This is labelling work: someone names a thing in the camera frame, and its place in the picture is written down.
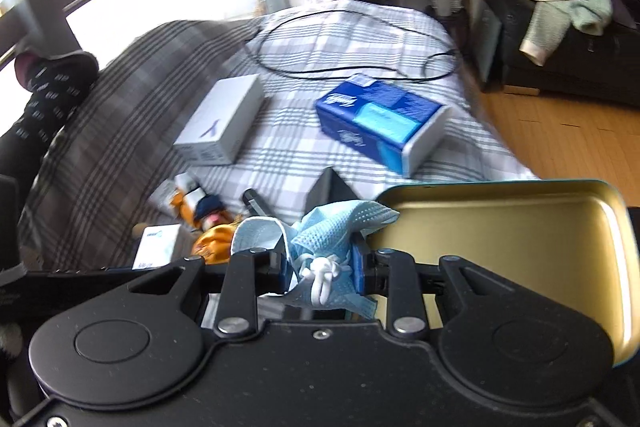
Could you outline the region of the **orange white plush doll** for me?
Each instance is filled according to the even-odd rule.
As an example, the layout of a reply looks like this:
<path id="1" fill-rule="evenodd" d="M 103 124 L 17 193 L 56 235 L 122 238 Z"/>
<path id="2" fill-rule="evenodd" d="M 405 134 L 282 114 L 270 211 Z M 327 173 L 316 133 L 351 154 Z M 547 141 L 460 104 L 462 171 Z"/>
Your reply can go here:
<path id="1" fill-rule="evenodd" d="M 206 265 L 222 265 L 231 257 L 231 244 L 241 218 L 235 218 L 221 198 L 208 193 L 189 173 L 171 180 L 169 208 L 196 234 L 192 254 Z"/>

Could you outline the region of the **light blue face mask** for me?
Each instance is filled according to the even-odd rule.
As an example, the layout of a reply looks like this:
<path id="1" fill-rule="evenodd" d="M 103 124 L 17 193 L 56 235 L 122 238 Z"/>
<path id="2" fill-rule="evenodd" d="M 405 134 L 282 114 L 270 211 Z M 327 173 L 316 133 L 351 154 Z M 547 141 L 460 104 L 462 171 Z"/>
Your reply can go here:
<path id="1" fill-rule="evenodd" d="M 366 237 L 398 218 L 398 211 L 362 199 L 316 207 L 294 225 L 277 218 L 250 217 L 236 228 L 230 253 L 282 245 L 293 270 L 293 280 L 280 297 L 286 305 L 344 309 L 372 319 L 378 304 L 356 287 L 352 236 Z"/>

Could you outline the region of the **black makeup brush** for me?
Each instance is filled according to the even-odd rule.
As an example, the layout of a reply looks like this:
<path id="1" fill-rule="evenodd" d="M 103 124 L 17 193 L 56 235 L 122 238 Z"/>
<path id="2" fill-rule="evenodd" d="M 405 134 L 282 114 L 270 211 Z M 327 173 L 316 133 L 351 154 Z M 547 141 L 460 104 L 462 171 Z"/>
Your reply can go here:
<path id="1" fill-rule="evenodd" d="M 242 203 L 250 217 L 273 217 L 274 211 L 254 188 L 248 188 L 242 194 Z"/>

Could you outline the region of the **small white packet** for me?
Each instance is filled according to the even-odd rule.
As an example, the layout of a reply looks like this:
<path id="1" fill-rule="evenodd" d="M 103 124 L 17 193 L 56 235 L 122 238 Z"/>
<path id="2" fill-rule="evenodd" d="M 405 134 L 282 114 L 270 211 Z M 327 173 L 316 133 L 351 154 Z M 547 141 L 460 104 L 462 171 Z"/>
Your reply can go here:
<path id="1" fill-rule="evenodd" d="M 180 225 L 152 225 L 141 235 L 132 269 L 143 270 L 168 265 L 177 257 Z"/>

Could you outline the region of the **blue tissue pack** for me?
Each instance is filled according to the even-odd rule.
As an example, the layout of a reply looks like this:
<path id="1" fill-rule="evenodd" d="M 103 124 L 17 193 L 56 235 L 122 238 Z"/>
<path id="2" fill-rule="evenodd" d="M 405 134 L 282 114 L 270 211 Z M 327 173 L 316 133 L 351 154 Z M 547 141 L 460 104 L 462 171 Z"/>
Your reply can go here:
<path id="1" fill-rule="evenodd" d="M 321 130 L 409 178 L 444 137 L 451 107 L 356 74 L 314 103 Z"/>

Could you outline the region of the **white phone box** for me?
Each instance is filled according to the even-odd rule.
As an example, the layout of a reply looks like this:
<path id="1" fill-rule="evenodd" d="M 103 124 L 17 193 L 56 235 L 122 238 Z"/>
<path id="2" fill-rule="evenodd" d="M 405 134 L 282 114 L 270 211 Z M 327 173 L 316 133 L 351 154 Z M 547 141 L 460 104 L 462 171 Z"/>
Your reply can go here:
<path id="1" fill-rule="evenodd" d="M 219 79 L 175 139 L 174 149 L 192 166 L 232 165 L 264 100 L 258 75 Z"/>

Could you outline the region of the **gold metal tin tray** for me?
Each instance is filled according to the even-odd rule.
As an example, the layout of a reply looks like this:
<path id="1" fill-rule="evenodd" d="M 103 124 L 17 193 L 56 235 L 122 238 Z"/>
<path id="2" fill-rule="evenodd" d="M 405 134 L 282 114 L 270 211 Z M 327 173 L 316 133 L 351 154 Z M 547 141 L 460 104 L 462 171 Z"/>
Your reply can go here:
<path id="1" fill-rule="evenodd" d="M 639 249 L 627 206 L 599 180 L 398 185 L 396 222 L 368 238 L 434 265 L 456 255 L 597 321 L 615 361 L 639 349 Z"/>

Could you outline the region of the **person leg black sock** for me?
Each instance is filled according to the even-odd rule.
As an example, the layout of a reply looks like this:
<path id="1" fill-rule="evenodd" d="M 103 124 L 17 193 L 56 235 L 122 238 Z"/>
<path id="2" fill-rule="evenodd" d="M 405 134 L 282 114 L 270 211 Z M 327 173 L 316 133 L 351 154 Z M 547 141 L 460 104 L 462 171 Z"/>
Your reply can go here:
<path id="1" fill-rule="evenodd" d="M 1 174 L 16 182 L 18 205 L 23 207 L 55 135 L 98 80 L 99 64 L 85 51 L 46 57 L 27 50 L 17 55 L 14 70 L 30 98 L 22 116 L 1 137 Z"/>

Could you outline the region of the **mint green sweater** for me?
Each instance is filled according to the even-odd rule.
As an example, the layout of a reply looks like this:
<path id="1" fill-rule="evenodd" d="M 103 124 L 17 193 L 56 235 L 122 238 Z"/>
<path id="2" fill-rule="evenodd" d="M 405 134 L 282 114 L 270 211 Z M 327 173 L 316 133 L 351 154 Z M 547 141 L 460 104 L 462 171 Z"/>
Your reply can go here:
<path id="1" fill-rule="evenodd" d="M 600 37 L 613 17 L 611 0 L 530 0 L 535 2 L 520 51 L 537 66 L 544 66 L 574 27 Z"/>

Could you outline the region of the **black sofa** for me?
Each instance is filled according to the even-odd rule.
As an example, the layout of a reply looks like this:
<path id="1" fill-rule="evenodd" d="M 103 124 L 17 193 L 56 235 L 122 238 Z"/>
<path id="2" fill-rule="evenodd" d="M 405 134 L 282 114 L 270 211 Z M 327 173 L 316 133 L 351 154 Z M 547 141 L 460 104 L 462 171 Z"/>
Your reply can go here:
<path id="1" fill-rule="evenodd" d="M 501 23 L 492 66 L 506 87 L 638 105 L 639 0 L 611 0 L 613 17 L 600 37 L 571 27 L 544 66 L 535 65 L 520 51 L 535 2 L 484 1 Z"/>

